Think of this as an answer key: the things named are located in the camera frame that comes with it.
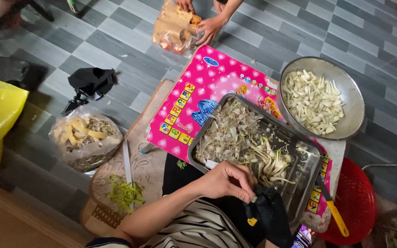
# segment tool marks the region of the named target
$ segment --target knife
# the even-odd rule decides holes
[[[345,226],[345,223],[342,220],[342,217],[339,214],[338,209],[334,205],[334,201],[332,199],[332,196],[330,196],[330,193],[327,190],[326,185],[324,184],[323,180],[321,180],[319,175],[317,175],[317,177],[316,177],[316,182],[318,184],[318,187],[321,189],[321,193],[323,194],[324,198],[326,199],[327,205],[329,206],[330,211],[332,212],[332,216],[334,217],[334,219],[335,219],[335,221],[336,221],[336,223],[338,225],[339,231],[341,232],[341,234],[344,237],[348,237],[349,236],[349,230]]]

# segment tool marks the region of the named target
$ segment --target gloved hand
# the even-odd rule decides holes
[[[254,217],[261,223],[265,237],[279,248],[292,246],[293,238],[290,232],[286,209],[279,192],[274,187],[264,188],[256,185],[255,203],[246,204],[248,218]]]

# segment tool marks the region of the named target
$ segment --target yellow knife handle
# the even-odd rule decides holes
[[[347,230],[347,227],[345,226],[344,221],[342,220],[341,215],[338,212],[338,209],[334,205],[334,201],[327,201],[327,205],[330,208],[330,211],[332,212],[332,215],[338,225],[339,231],[344,237],[349,236],[349,230]]]

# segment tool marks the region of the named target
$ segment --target chair leg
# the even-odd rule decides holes
[[[29,1],[29,4],[30,4],[30,6],[33,7],[33,9],[35,9],[40,15],[42,15],[42,17],[44,17],[47,21],[52,22],[52,21],[55,20],[51,14],[49,14],[47,11],[45,11],[45,9],[42,8],[42,6],[39,5],[37,2],[35,2],[34,0]]]

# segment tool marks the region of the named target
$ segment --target smartphone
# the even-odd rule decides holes
[[[294,234],[292,248],[310,248],[313,240],[315,240],[315,232],[305,225],[300,225],[300,229]]]

